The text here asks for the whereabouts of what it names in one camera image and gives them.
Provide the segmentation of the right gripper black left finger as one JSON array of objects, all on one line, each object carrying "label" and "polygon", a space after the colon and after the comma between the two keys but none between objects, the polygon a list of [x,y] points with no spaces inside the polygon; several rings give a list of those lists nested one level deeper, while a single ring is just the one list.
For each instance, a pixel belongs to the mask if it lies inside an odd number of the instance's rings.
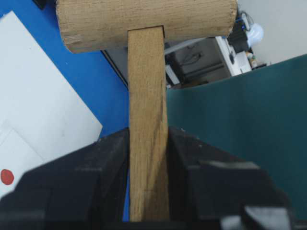
[{"label": "right gripper black left finger", "polygon": [[27,171],[0,201],[3,230],[101,230],[122,222],[127,128]]}]

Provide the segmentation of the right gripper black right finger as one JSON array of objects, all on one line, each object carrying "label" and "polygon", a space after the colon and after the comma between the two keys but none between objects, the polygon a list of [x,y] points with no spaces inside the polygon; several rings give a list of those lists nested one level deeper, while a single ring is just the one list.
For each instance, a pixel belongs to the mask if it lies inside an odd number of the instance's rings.
[{"label": "right gripper black right finger", "polygon": [[170,127],[167,142],[170,218],[192,230],[292,230],[286,194],[268,173]]}]

